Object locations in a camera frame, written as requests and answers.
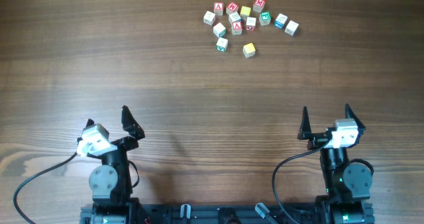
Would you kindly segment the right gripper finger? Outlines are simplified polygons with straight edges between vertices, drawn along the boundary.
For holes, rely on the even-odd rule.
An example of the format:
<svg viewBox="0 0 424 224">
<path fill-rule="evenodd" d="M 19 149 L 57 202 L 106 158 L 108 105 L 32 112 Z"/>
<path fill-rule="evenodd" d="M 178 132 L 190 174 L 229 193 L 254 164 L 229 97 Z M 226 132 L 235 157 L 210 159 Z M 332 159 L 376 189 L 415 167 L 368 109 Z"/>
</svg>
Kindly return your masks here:
<svg viewBox="0 0 424 224">
<path fill-rule="evenodd" d="M 311 136 L 312 136 L 312 131 L 311 131 L 311 125 L 309 122 L 309 114 L 308 114 L 307 107 L 305 106 L 303 108 L 301 125 L 297 134 L 297 139 L 307 140 L 307 139 L 310 139 Z"/>
<path fill-rule="evenodd" d="M 356 122 L 357 127 L 358 127 L 358 134 L 363 135 L 365 130 L 366 130 L 366 127 L 360 121 L 360 119 L 354 114 L 353 110 L 351 109 L 351 107 L 348 103 L 346 103 L 345 106 L 344 106 L 344 112 L 345 112 L 345 117 L 347 119 L 354 119 L 354 121 Z"/>
</svg>

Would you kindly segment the yellow block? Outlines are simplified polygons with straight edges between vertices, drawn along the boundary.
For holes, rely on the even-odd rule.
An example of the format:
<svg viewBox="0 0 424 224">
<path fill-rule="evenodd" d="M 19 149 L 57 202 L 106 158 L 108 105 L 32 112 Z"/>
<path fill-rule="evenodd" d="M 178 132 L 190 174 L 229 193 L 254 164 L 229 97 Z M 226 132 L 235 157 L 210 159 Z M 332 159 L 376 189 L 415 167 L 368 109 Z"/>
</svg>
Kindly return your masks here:
<svg viewBox="0 0 424 224">
<path fill-rule="evenodd" d="M 243 51 L 243 54 L 246 58 L 250 58 L 250 57 L 254 56 L 255 53 L 256 53 L 256 49 L 255 49 L 253 43 L 249 43 L 249 44 L 244 45 L 242 51 Z"/>
<path fill-rule="evenodd" d="M 242 20 L 247 20 L 247 18 L 250 16 L 251 8 L 247 6 L 242 6 L 240 9 L 240 17 Z"/>
</svg>

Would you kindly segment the green V block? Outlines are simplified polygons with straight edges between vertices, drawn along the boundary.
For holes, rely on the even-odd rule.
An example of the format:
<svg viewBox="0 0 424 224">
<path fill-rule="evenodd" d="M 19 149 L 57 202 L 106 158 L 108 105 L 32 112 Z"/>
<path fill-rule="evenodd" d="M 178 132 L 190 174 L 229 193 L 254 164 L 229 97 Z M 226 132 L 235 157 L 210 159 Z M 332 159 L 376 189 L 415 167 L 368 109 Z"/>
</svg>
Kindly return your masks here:
<svg viewBox="0 0 424 224">
<path fill-rule="evenodd" d="M 223 37 L 219 37 L 217 43 L 216 43 L 216 48 L 217 50 L 221 51 L 221 52 L 225 52 L 227 49 L 229 41 L 226 38 Z"/>
</svg>

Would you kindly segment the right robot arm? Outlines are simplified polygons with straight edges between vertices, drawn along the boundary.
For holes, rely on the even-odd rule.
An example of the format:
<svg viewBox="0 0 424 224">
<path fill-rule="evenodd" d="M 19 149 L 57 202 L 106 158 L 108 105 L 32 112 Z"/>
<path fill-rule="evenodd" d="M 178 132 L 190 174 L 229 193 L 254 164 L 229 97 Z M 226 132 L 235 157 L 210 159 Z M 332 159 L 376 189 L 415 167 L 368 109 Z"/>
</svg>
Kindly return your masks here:
<svg viewBox="0 0 424 224">
<path fill-rule="evenodd" d="M 373 166 L 363 159 L 349 159 L 347 150 L 359 143 L 366 127 L 348 104 L 345 118 L 337 119 L 323 133 L 311 130 L 303 108 L 297 138 L 307 140 L 309 151 L 320 152 L 320 165 L 327 194 L 315 198 L 316 220 L 326 224 L 371 224 L 375 222 L 370 198 Z"/>
</svg>

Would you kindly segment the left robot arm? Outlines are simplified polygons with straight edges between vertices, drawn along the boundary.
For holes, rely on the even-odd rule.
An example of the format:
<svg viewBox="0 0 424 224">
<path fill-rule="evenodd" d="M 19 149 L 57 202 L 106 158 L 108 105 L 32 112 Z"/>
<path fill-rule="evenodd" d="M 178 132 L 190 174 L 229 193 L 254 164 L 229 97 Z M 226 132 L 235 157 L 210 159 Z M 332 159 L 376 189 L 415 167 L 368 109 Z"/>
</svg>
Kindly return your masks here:
<svg viewBox="0 0 424 224">
<path fill-rule="evenodd" d="M 121 124 L 128 135 L 110 141 L 109 132 L 90 119 L 78 139 L 78 155 L 101 161 L 90 174 L 93 205 L 81 208 L 80 224 L 151 222 L 139 199 L 131 196 L 137 183 L 131 181 L 129 167 L 134 163 L 127 157 L 128 151 L 138 148 L 138 141 L 145 134 L 126 105 L 122 107 Z"/>
</svg>

